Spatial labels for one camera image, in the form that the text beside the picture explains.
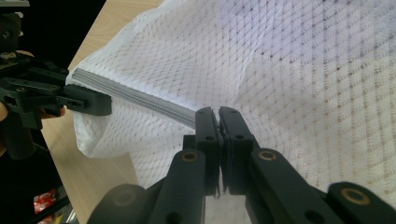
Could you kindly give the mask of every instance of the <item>woven polypropylene bag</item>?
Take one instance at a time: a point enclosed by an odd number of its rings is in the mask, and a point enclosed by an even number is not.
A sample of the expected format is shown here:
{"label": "woven polypropylene bag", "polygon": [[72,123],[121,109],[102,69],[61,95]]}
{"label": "woven polypropylene bag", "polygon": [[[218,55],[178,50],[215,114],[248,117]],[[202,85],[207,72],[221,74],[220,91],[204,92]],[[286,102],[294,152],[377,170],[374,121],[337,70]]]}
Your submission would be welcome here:
{"label": "woven polypropylene bag", "polygon": [[[233,107],[260,145],[283,153],[310,185],[354,182],[395,207],[395,6],[167,0],[78,68],[191,111]],[[73,75],[69,83],[86,86]],[[131,153],[145,187],[166,174],[183,134],[193,133],[114,95],[111,116],[76,113],[75,126],[88,156]],[[243,205],[222,206],[206,211],[209,223],[247,222],[235,212]]]}

